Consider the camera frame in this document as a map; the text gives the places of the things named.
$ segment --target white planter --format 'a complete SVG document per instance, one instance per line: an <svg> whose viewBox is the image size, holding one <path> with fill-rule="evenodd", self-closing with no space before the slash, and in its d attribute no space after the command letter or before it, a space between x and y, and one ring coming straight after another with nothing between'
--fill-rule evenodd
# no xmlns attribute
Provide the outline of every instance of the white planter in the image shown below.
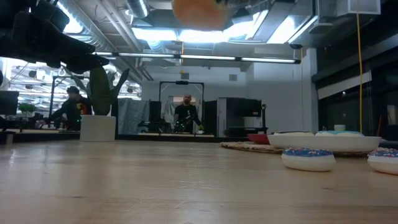
<svg viewBox="0 0 398 224"><path fill-rule="evenodd" d="M80 140L87 142L114 141L116 118L112 116L83 115Z"/></svg>

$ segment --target person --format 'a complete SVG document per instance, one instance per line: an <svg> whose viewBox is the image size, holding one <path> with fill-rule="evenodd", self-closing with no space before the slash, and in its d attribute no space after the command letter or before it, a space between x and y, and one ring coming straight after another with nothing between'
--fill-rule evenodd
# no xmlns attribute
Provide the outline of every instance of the person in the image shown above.
<svg viewBox="0 0 398 224"><path fill-rule="evenodd" d="M201 125L197 109L195 106L191 105L191 101L192 96L186 94L183 98L183 103L175 108L174 122L177 132L192 133L193 121L195 121L197 125Z"/></svg>
<svg viewBox="0 0 398 224"><path fill-rule="evenodd" d="M79 131L80 121L82 115L91 115L91 102L89 99L80 95L79 89L71 86L67 89L69 99L62 104L62 107L51 114L51 116L41 123L49 123L57 118L62 117L63 114L67 115L68 130Z"/></svg>

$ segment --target table surface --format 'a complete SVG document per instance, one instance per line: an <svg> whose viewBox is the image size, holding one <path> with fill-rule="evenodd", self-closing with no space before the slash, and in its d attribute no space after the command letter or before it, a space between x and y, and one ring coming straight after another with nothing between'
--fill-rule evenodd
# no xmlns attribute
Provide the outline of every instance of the table surface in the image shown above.
<svg viewBox="0 0 398 224"><path fill-rule="evenodd" d="M1 223L397 223L398 177L364 159L326 173L186 142L0 147Z"/></svg>

